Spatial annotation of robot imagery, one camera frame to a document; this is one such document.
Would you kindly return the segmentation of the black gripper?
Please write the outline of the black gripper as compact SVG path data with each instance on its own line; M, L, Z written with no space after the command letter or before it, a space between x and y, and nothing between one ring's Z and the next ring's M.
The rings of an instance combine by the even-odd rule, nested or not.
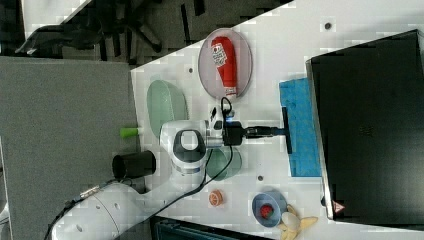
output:
M223 143L225 146L240 146L246 139L259 139L281 136L282 129L269 126L253 126L243 128L239 121L225 122L223 125Z

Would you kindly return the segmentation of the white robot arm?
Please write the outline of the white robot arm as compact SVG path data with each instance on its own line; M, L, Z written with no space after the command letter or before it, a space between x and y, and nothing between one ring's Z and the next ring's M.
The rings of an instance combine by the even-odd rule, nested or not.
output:
M51 240L117 240L132 227L174 202L199 192L206 183L208 151L240 146L245 139L281 136L272 126L245 127L238 121L177 120L160 128L161 156L169 172L143 192L123 181L93 187L73 200L51 230Z

